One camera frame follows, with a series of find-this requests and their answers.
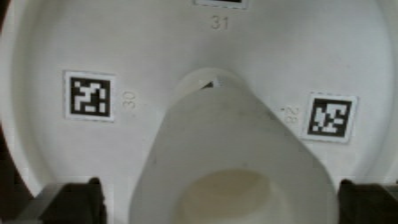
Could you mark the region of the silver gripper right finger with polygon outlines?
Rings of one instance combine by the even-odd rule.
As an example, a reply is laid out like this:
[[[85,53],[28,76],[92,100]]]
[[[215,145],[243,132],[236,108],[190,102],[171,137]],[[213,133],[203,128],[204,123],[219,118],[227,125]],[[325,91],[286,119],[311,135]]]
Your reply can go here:
[[[339,183],[338,224],[398,224],[398,182],[395,184]]]

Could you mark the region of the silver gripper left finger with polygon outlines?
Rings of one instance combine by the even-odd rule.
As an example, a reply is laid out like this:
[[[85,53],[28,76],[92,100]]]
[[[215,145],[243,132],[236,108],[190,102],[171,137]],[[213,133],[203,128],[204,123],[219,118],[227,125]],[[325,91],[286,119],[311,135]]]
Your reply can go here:
[[[101,181],[52,183],[16,217],[18,224],[107,224]]]

